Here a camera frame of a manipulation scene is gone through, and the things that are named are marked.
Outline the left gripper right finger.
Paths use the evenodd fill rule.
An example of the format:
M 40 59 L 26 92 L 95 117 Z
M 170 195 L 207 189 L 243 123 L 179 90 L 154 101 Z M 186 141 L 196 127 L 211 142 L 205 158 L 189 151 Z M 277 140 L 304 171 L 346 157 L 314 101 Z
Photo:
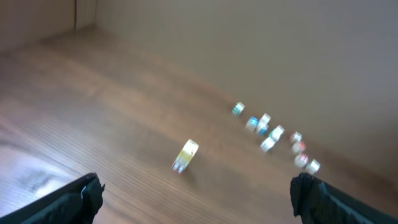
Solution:
M 303 224 L 397 224 L 397 219 L 302 172 L 290 182 L 294 216 Z

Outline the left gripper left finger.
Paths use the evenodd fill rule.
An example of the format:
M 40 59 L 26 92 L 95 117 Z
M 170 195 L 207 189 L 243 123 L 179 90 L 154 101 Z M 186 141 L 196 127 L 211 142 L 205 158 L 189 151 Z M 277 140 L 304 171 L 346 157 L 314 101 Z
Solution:
M 88 173 L 60 189 L 1 217 L 2 224 L 93 223 L 103 205 L 105 186 Z

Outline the red sided base block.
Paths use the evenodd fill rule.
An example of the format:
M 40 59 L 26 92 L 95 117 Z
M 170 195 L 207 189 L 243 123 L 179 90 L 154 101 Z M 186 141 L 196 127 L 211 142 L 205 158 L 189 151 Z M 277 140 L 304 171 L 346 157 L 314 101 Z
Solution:
M 183 162 L 175 161 L 172 165 L 172 170 L 177 174 L 182 174 L 186 169 L 186 164 Z

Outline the yellow sided picture block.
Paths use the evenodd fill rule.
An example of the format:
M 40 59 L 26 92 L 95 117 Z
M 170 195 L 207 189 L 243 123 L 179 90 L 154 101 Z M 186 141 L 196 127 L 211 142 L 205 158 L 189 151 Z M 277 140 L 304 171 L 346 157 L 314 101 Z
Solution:
M 182 148 L 182 153 L 184 156 L 193 157 L 196 154 L 198 148 L 199 144 L 189 139 Z

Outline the blue P letter block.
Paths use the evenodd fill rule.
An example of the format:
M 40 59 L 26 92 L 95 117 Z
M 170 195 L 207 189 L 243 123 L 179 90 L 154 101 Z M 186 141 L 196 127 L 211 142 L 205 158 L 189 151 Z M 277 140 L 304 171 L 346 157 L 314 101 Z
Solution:
M 265 140 L 263 140 L 263 142 L 260 145 L 260 148 L 263 151 L 267 152 L 267 151 L 271 150 L 274 145 L 275 145 L 275 141 L 271 137 L 268 137 Z

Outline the green sided letter block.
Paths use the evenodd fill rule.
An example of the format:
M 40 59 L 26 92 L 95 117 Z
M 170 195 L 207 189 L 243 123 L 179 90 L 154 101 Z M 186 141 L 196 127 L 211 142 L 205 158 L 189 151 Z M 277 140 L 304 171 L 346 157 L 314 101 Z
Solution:
M 188 166 L 189 163 L 190 163 L 190 161 L 191 161 L 191 159 L 192 159 L 192 157 L 184 156 L 183 153 L 181 152 L 181 153 L 177 156 L 177 158 L 176 158 L 175 161 L 183 162 L 183 163 L 186 164 L 186 166 Z

